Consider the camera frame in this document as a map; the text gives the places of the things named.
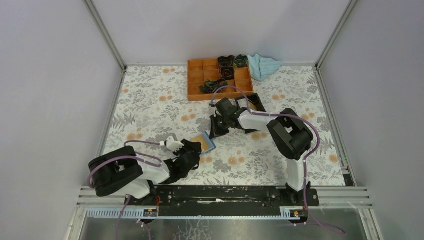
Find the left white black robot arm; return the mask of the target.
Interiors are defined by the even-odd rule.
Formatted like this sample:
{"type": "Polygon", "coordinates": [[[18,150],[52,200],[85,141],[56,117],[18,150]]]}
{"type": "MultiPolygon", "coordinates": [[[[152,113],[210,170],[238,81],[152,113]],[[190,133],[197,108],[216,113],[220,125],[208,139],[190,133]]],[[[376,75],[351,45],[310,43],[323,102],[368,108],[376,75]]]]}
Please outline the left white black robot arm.
{"type": "Polygon", "coordinates": [[[98,197],[121,193],[148,206],[155,200],[155,184],[170,185],[186,178],[199,168],[203,153],[201,142],[178,141],[172,136],[156,143],[175,156],[167,160],[136,152],[131,144],[129,140],[122,148],[89,162],[87,185],[98,197]]]}

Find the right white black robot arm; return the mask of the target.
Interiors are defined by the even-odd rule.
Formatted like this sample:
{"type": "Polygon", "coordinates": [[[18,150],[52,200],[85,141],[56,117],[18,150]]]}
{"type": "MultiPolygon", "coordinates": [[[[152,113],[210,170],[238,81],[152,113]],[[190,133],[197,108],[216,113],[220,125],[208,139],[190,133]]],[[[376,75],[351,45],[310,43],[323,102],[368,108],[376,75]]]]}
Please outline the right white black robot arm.
{"type": "Polygon", "coordinates": [[[307,199],[304,188],[308,185],[305,164],[301,162],[301,157],[311,149],[314,139],[306,123],[290,108],[280,114],[272,114],[237,107],[227,98],[211,103],[210,106],[216,108],[215,113],[210,116],[211,139],[225,136],[230,129],[270,134],[275,146],[286,158],[289,168],[286,184],[290,189],[286,193],[287,201],[293,206],[301,205],[307,199]]]}

